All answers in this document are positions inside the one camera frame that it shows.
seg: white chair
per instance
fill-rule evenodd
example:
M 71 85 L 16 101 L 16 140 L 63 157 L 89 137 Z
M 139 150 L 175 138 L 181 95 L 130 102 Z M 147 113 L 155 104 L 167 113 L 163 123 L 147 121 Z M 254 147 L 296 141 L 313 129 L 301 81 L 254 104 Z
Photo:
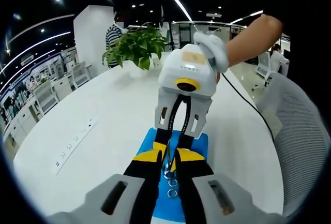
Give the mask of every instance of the white chair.
M 50 81 L 38 86 L 33 91 L 33 95 L 36 97 L 39 111 L 42 115 L 45 115 L 59 102 L 55 92 L 52 89 Z
M 306 93 L 275 73 L 257 108 L 273 133 L 284 186 L 283 216 L 293 218 L 316 182 L 331 143 Z
M 257 88 L 264 89 L 269 84 L 270 80 L 272 79 L 271 65 L 270 65 L 270 54 L 269 52 L 264 52 L 259 56 L 259 64 L 256 71 L 257 75 L 264 80 L 263 85 L 256 84 L 255 87 L 252 88 L 254 91 Z
M 60 101 L 62 101 L 66 96 L 72 93 L 69 79 L 67 77 L 61 78 L 60 80 L 56 81 L 53 88 Z
M 87 70 L 85 68 L 85 62 L 73 66 L 71 73 L 72 73 L 72 82 L 75 88 L 82 86 L 84 83 L 90 80 Z

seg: black cable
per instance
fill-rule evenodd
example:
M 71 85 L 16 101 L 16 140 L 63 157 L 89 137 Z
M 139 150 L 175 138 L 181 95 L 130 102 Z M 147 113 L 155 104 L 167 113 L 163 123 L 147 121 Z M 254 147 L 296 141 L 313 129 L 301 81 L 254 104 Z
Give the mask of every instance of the black cable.
M 240 97 L 245 101 L 247 102 L 252 108 L 255 109 L 255 111 L 257 111 L 257 113 L 260 115 L 260 117 L 263 119 L 264 123 L 267 125 L 267 128 L 269 129 L 269 132 L 271 134 L 271 137 L 273 139 L 273 142 L 275 142 L 275 139 L 274 139 L 274 135 L 273 135 L 273 132 L 271 131 L 271 128 L 269 127 L 269 124 L 268 122 L 266 121 L 266 119 L 264 118 L 264 116 L 260 113 L 260 111 L 254 107 L 245 97 L 243 97 L 240 92 L 232 85 L 232 83 L 229 81 L 229 79 L 224 75 L 224 73 L 222 73 L 222 75 L 224 76 L 225 80 L 227 80 L 227 82 L 231 85 L 231 87 L 238 93 L 238 95 L 240 95 Z

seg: yellow label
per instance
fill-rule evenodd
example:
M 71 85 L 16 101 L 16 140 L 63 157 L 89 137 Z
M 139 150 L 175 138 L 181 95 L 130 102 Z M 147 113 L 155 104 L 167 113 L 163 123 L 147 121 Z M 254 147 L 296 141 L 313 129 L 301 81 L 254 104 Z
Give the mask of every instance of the yellow label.
M 200 53 L 194 53 L 194 52 L 183 52 L 182 61 L 201 64 L 201 65 L 206 64 L 205 56 Z

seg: white glove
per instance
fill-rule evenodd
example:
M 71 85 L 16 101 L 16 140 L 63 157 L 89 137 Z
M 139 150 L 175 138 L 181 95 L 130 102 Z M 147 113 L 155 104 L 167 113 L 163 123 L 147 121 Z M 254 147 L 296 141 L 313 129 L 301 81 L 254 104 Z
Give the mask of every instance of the white glove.
M 194 33 L 193 38 L 197 45 L 202 44 L 210 50 L 215 58 L 216 70 L 220 73 L 226 72 L 229 67 L 229 59 L 223 41 L 216 35 L 206 35 L 199 32 Z

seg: white wall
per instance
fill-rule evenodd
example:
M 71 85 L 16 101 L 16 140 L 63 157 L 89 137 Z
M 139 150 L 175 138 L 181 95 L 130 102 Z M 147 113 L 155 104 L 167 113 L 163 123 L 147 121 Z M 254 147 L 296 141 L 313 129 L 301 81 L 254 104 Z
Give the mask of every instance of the white wall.
M 106 51 L 107 29 L 113 23 L 113 7 L 95 5 L 87 6 L 73 21 L 79 62 L 92 65 L 93 77 L 108 70 L 102 64 L 102 55 Z

